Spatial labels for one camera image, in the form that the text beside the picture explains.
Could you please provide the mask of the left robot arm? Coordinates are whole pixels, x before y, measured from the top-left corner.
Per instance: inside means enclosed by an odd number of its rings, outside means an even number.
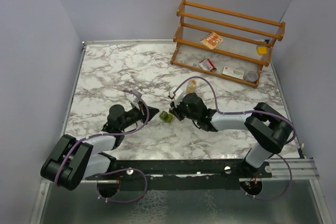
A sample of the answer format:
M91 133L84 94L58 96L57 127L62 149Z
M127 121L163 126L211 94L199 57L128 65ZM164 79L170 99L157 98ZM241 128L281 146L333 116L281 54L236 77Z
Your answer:
M120 104L111 106L102 132L85 137L83 141L63 135L42 165L41 177L68 190L74 190L82 179L95 174L104 179L112 178L116 166L113 158L104 152L119 147L124 136L131 133L126 132L126 128L138 122L144 124L160 111L142 102L131 106L129 111Z

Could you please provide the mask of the clear pill bottle gold lid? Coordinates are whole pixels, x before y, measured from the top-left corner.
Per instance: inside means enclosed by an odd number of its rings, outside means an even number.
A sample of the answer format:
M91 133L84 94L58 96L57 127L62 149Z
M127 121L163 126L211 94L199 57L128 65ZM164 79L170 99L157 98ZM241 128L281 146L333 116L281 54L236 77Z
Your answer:
M193 93L197 89L197 82L195 79L191 79L188 81L186 86L186 94Z

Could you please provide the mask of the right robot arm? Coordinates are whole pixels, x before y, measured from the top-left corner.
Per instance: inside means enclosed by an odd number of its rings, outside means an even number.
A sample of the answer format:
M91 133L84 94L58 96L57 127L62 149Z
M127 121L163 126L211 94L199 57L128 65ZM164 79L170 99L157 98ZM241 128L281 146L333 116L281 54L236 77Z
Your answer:
M259 102L247 112L219 112L207 108L196 93L178 94L171 91L170 112L179 120L192 120L206 132L223 130L248 130L256 139L256 145L248 152L241 164L246 177L259 173L261 165L274 154L279 154L294 132L291 122L264 102Z

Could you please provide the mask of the green pill organizer box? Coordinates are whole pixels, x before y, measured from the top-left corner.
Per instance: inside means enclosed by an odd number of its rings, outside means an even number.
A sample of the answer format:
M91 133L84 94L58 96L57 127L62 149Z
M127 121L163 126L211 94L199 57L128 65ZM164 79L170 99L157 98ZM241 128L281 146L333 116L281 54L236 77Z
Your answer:
M174 119L173 114L166 111L162 111L161 114L159 115L159 118L165 123L171 123Z

